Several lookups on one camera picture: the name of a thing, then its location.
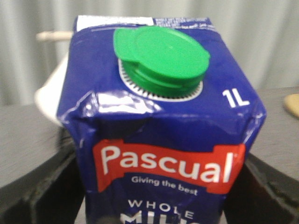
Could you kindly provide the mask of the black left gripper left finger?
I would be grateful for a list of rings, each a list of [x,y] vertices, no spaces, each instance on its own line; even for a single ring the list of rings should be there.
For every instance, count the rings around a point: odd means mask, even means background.
[[[53,157],[0,189],[2,224],[73,224],[84,197],[74,144],[63,137]]]

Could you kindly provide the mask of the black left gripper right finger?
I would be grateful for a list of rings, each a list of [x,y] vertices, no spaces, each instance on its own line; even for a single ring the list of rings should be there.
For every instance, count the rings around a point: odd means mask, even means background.
[[[249,154],[224,213],[229,224],[297,224],[299,182]]]

